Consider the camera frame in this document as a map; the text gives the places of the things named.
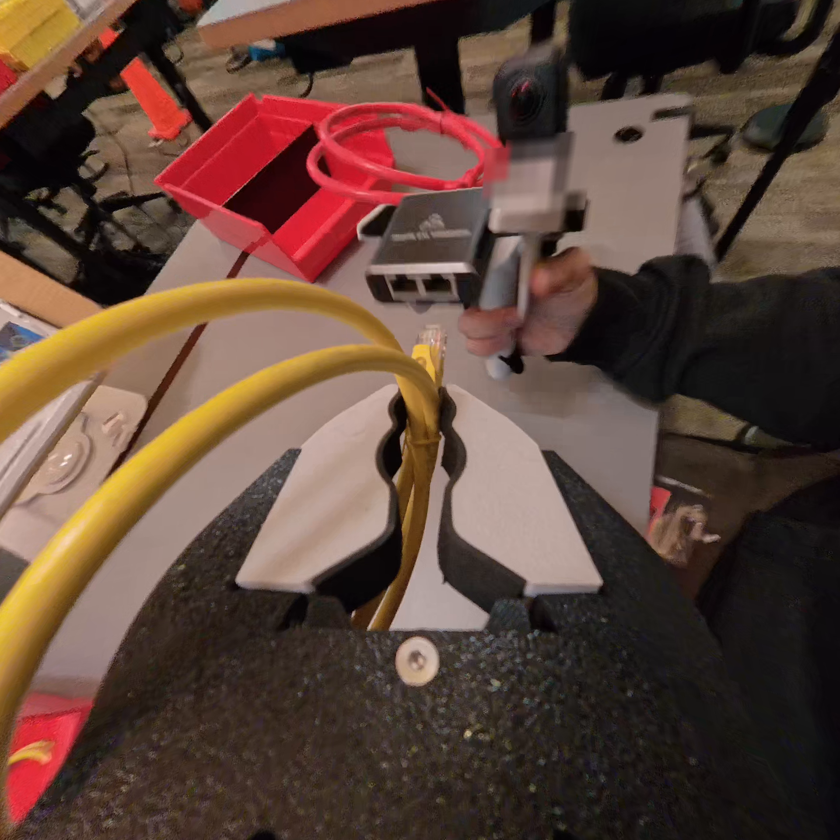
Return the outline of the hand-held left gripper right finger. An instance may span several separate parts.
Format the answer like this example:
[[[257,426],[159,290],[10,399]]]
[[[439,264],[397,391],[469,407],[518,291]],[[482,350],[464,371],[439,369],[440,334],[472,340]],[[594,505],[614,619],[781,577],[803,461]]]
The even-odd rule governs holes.
[[[499,600],[599,592],[602,577],[540,446],[459,386],[440,397],[444,581],[482,610]]]

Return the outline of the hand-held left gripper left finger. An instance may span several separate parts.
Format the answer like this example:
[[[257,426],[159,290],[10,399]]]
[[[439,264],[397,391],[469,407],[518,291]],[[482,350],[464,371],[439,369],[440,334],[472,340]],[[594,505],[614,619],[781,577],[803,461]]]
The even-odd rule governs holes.
[[[360,607],[394,581],[403,537],[394,477],[404,403],[387,385],[304,443],[235,582]]]

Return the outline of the black ethernet switch box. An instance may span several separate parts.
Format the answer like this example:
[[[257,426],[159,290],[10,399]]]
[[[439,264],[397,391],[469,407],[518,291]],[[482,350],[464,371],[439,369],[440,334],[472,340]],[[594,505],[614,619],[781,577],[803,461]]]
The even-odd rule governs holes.
[[[365,270],[373,299],[413,308],[476,305],[495,243],[481,187],[409,194]]]

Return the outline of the person's right forearm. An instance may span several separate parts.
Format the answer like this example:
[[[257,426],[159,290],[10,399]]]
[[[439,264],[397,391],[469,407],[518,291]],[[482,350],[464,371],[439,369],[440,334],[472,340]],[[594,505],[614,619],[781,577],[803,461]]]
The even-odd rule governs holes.
[[[839,446],[839,268],[713,282],[693,256],[628,275],[598,269],[580,331],[552,361],[585,364],[630,393],[708,403],[766,434]]]

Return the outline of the person's right hand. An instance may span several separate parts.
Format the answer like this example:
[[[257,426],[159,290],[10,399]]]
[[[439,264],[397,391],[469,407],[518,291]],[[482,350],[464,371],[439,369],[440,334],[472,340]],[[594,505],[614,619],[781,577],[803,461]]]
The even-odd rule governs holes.
[[[458,330],[470,354],[489,358],[513,344],[526,356],[566,351],[597,298],[597,275],[581,248],[567,248],[538,263],[530,276],[527,313],[515,308],[467,309]]]

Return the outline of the red plastic bin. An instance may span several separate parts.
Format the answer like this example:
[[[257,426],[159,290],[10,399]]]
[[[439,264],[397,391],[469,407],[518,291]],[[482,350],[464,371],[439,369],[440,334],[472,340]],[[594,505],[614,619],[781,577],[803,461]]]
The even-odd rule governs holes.
[[[338,103],[249,94],[154,180],[217,238],[313,282],[375,209],[321,188],[306,161]]]

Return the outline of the clear bag with red label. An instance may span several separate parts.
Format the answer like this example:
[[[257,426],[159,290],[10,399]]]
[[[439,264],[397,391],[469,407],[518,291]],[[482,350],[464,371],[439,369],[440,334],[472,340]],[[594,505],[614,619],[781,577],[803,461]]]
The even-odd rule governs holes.
[[[677,479],[654,478],[646,541],[672,567],[687,568],[698,546],[721,540],[708,529],[711,500],[709,493]]]

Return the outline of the wooden desk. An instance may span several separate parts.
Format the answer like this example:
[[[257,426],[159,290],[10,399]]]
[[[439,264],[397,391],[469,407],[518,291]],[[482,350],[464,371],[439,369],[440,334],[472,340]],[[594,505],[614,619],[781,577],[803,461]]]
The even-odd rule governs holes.
[[[429,4],[429,1],[219,1],[198,19],[196,27],[208,47],[225,49]]]

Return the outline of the orange traffic cone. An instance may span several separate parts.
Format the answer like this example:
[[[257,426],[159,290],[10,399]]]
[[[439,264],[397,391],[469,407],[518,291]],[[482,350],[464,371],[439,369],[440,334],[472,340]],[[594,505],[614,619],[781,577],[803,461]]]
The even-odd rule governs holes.
[[[174,141],[192,122],[190,113],[166,92],[142,59],[133,59],[120,76],[150,121],[152,140]]]

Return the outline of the clear plastic blister pack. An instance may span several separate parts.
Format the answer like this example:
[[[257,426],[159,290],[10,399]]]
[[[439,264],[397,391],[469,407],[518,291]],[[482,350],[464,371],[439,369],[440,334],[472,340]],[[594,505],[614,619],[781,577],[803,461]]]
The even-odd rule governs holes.
[[[13,508],[54,518],[78,509],[109,476],[147,406],[139,393],[98,387],[14,500]]]

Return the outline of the black tripod stand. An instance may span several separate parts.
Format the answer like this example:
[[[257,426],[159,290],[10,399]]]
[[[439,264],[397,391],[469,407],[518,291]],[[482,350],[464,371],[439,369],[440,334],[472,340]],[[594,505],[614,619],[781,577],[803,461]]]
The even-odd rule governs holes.
[[[782,165],[795,151],[804,132],[839,90],[839,29],[818,60],[811,77],[789,107],[782,122],[778,143],[762,171],[751,185],[729,225],[716,243],[717,261],[722,261],[750,215],[761,202]]]

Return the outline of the person's leg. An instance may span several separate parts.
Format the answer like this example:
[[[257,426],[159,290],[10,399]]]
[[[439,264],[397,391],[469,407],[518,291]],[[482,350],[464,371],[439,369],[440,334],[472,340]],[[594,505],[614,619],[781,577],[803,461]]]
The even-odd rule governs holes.
[[[802,836],[839,836],[839,478],[753,513],[697,597]]]

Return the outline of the white printed box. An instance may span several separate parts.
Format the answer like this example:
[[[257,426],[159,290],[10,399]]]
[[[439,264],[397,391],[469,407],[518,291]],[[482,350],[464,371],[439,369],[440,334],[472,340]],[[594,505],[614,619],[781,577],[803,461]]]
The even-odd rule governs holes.
[[[1,302],[1,363],[7,365],[30,346],[58,332],[58,328],[17,308]],[[1,514],[11,508],[46,460],[60,437],[80,414],[89,397],[103,379],[99,372],[79,381],[38,408],[11,430],[6,420],[15,417],[20,404],[17,395],[1,398]]]

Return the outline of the black office chair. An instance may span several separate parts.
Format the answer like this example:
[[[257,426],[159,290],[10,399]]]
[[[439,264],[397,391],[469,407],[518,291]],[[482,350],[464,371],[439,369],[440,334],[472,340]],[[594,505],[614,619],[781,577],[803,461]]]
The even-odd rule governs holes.
[[[95,182],[81,173],[95,134],[90,120],[81,116],[57,140],[36,149],[12,125],[2,130],[2,251],[56,278],[7,240],[9,223],[16,220],[74,260],[72,290],[110,306],[144,294],[165,264],[165,257],[146,246],[117,214],[143,212],[156,201],[166,201],[170,208],[175,203],[156,191],[97,199]]]

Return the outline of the yellow storage bin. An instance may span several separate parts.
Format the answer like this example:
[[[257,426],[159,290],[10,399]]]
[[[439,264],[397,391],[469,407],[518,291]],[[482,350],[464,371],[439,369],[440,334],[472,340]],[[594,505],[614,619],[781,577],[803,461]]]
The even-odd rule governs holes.
[[[65,1],[2,1],[2,61],[13,70],[28,70],[81,27]]]

